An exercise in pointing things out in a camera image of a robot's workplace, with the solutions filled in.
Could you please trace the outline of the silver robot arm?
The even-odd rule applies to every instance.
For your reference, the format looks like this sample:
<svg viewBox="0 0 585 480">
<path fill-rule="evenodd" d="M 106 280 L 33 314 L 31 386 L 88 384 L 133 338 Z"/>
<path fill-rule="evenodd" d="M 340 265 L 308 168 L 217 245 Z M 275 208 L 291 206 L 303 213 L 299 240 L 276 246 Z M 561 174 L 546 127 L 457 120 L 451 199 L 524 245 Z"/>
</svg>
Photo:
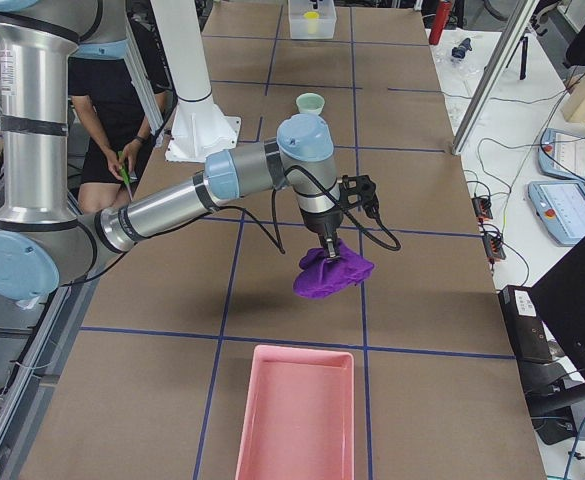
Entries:
<svg viewBox="0 0 585 480">
<path fill-rule="evenodd" d="M 133 37 L 121 1 L 0 1 L 5 200 L 0 207 L 0 295 L 23 300 L 74 281 L 137 243 L 261 191 L 291 188 L 320 246 L 301 260 L 296 294 L 323 298 L 366 280 L 373 264 L 338 237 L 357 195 L 370 215 L 375 186 L 336 170 L 327 123 L 296 114 L 275 138 L 237 144 L 239 121 L 222 114 L 209 83 L 195 5 L 152 5 L 178 95 L 171 159 L 196 159 L 193 178 L 131 204 L 78 215 L 67 204 L 68 59 L 122 57 Z"/>
</svg>

